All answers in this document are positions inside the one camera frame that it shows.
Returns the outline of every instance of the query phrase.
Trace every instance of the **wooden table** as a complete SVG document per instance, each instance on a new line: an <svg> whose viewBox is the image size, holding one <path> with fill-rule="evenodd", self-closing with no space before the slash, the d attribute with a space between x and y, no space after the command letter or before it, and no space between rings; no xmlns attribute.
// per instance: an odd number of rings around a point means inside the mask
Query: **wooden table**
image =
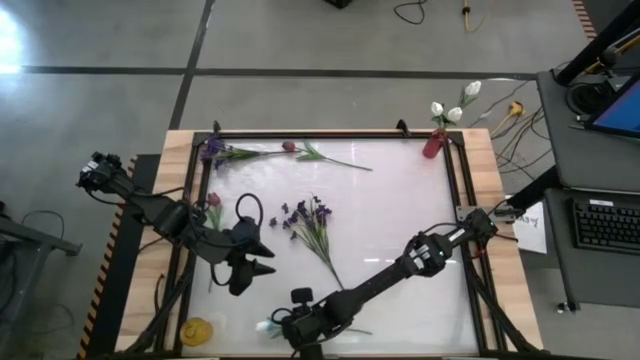
<svg viewBox="0 0 640 360"><path fill-rule="evenodd" d="M195 131L192 130L178 130L167 133L154 193L184 185L194 132ZM242 131L225 131L224 133L237 132ZM477 202L480 206L492 207L504 199L504 193L489 132L486 129L465 129L462 132ZM457 160L457 156L453 156L453 159L462 203L466 204L467 198L464 191L463 178L460 175L460 163ZM201 173L202 166L198 164L196 167L196 176L194 177L195 182L193 186L194 193L191 195L192 199L197 198L196 192L198 190ZM182 194L178 192L170 196L178 199ZM513 236L510 225L501 225L500 233ZM141 246L154 239L157 239L157 234L150 228L145 229ZM118 336L117 350L125 349L135 341L153 317L153 297L156 280L160 273L167 271L170 253L171 245L168 242L160 242L138 256L129 289L124 318ZM540 338L517 243L495 237L489 242L488 253L491 259L491 270L500 305L528 341L536 347L542 348L542 340ZM183 254L183 262L184 259L186 259L186 253ZM178 306L179 303L174 307L170 317L165 340L167 348L173 345ZM491 318L486 309L483 309L483 321L489 347L492 348L491 344L495 344L495 339L493 339L493 332L490 330Z"/></svg>

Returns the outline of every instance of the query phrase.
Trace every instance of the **white flower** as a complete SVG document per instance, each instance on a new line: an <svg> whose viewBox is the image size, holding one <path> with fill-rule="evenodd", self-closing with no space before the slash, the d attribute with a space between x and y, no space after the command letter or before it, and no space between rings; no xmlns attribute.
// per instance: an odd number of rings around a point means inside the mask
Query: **white flower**
<svg viewBox="0 0 640 360"><path fill-rule="evenodd" d="M443 111L444 109L442 108L442 105L435 101L431 103L431 112L433 113L433 116L440 116Z"/></svg>
<svg viewBox="0 0 640 360"><path fill-rule="evenodd" d="M271 321L264 320L256 324L256 331L265 332L271 330Z"/></svg>
<svg viewBox="0 0 640 360"><path fill-rule="evenodd" d="M447 119L454 122L460 120L461 117L462 109L460 109L459 107L454 107L453 109L449 110L449 113L447 113Z"/></svg>
<svg viewBox="0 0 640 360"><path fill-rule="evenodd" d="M476 96L480 92L480 88L482 87L482 83L480 81L474 81L471 84L467 85L464 89L464 93L467 96Z"/></svg>

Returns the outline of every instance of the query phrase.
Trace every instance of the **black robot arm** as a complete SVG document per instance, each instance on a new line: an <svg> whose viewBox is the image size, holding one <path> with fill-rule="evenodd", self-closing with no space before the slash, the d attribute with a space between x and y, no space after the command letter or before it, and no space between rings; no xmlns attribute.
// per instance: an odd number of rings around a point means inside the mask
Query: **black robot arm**
<svg viewBox="0 0 640 360"><path fill-rule="evenodd" d="M293 308L281 320L282 333L291 346L306 359L321 359L320 343L334 338L351 325L362 306L383 291L411 276L432 277L442 271L445 260L463 242L474 240L486 244L498 229L487 214L473 211L458 228L446 235L420 232L405 247L393 264L353 289L333 292L315 305L311 289L292 291Z"/></svg>
<svg viewBox="0 0 640 360"><path fill-rule="evenodd" d="M274 269L249 261L246 254L274 257L274 254L260 242L261 220L256 224L249 216L239 216L233 229L222 231L204 226L206 215L202 209L193 206L188 199L172 200L161 194L149 194L138 189L132 179L122 169L116 155L94 153L92 160L80 172L78 187L88 193L100 191L116 194L127 205L137 210L134 217L174 245L185 246L213 267L226 261L232 268L229 292L240 295L251 284L254 276L275 272Z"/></svg>

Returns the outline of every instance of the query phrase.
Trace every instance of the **computer screen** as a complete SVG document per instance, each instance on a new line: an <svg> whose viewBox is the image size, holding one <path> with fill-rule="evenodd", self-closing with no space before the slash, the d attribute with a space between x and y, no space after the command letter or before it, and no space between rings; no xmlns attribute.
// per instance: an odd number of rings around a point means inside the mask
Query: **computer screen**
<svg viewBox="0 0 640 360"><path fill-rule="evenodd" d="M640 81L635 81L593 125L640 135Z"/></svg>

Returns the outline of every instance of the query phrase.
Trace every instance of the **monitor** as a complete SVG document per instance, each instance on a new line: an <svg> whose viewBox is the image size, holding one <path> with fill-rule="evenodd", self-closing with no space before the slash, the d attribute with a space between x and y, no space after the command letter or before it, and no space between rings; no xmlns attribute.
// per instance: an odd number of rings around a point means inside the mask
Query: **monitor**
<svg viewBox="0 0 640 360"><path fill-rule="evenodd" d="M619 135L640 137L640 74L632 77L585 125Z"/></svg>

